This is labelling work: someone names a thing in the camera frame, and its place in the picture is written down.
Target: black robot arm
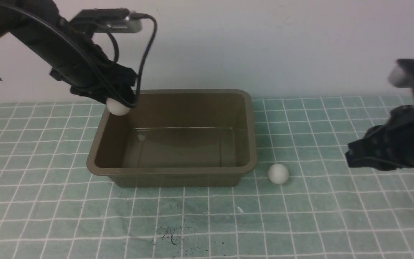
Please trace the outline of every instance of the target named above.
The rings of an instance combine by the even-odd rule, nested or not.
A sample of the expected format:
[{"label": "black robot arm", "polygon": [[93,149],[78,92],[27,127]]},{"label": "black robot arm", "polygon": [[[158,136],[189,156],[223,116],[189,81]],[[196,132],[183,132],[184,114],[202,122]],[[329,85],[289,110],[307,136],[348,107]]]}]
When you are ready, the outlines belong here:
[{"label": "black robot arm", "polygon": [[[118,49],[111,33],[138,32],[140,19],[145,18],[155,26],[137,74],[116,63]],[[101,103],[112,98],[128,108],[137,105],[144,62],[156,31],[152,16],[127,9],[82,10],[69,22],[59,15],[52,0],[0,0],[0,37],[12,34],[51,65],[50,75],[69,84],[72,94]],[[110,36],[115,60],[109,60],[100,46],[93,43],[94,32]],[[131,87],[135,83],[134,93]]]},{"label": "black robot arm", "polygon": [[[389,80],[396,87],[410,87],[414,95],[414,59],[399,59]],[[387,123],[370,128],[348,147],[349,167],[380,171],[414,167],[414,105],[394,108]]]}]

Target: white wall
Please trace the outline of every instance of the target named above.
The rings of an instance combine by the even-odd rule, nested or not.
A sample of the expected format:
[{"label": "white wall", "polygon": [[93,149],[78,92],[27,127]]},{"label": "white wall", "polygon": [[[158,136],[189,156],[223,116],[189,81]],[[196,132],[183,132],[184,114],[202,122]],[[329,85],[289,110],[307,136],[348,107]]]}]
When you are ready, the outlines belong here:
[{"label": "white wall", "polygon": [[[143,88],[240,88],[255,97],[381,94],[397,58],[414,58],[414,0],[56,0],[150,13],[159,34]],[[138,68],[151,23],[118,35]],[[112,54],[105,35],[95,38]],[[0,39],[0,101],[77,100],[11,35]]]}]

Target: white ball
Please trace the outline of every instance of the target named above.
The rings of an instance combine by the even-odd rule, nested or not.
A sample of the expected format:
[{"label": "white ball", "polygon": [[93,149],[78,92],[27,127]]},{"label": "white ball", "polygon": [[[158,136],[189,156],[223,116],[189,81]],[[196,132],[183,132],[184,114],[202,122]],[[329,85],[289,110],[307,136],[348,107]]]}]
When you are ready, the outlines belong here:
[{"label": "white ball", "polygon": [[106,108],[110,111],[110,113],[116,115],[116,116],[122,116],[129,113],[130,108],[125,107],[117,100],[114,100],[112,98],[106,99]]},{"label": "white ball", "polygon": [[282,164],[273,164],[269,168],[268,178],[275,184],[283,184],[289,179],[289,170]]}]

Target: brown plastic tray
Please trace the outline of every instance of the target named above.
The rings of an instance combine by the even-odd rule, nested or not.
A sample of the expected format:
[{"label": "brown plastic tray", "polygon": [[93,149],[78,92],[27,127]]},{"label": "brown plastic tray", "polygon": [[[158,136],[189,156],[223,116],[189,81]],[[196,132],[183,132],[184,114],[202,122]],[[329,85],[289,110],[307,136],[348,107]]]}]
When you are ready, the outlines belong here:
[{"label": "brown plastic tray", "polygon": [[253,105],[241,90],[142,91],[105,110],[87,168],[120,187],[234,186],[257,163]]}]

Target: table surface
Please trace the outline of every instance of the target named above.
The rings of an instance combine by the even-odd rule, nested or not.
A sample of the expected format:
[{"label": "table surface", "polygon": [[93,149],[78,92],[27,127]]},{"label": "table surface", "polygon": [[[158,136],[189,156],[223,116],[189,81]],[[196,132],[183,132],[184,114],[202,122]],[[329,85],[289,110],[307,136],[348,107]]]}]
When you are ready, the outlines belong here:
[{"label": "table surface", "polygon": [[128,189],[85,166],[104,105],[0,104],[0,259],[414,259],[414,169],[343,157],[411,102],[254,100],[259,163],[237,187]]}]

